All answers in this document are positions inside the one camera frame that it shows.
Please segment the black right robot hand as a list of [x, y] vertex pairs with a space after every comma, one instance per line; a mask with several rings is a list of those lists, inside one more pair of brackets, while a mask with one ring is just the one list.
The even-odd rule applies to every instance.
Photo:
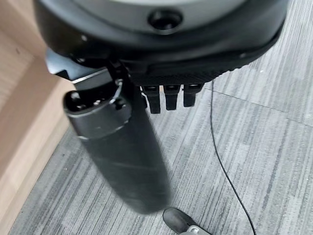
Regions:
[[151, 214], [170, 200], [149, 121], [195, 104], [205, 83], [241, 68], [278, 40], [286, 0], [36, 0], [49, 72], [71, 82], [63, 109], [114, 192]]

